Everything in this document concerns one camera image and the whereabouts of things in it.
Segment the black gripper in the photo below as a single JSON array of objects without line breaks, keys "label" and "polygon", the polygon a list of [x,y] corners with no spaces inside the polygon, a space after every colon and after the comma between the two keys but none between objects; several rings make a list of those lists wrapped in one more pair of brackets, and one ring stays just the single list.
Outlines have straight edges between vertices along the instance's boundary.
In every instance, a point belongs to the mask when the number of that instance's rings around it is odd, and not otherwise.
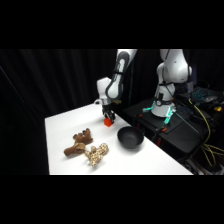
[{"label": "black gripper", "polygon": [[110,103],[102,106],[102,113],[104,114],[104,119],[109,119],[108,115],[110,115],[111,122],[114,122],[116,117],[114,111],[112,110],[112,106],[114,103]]}]

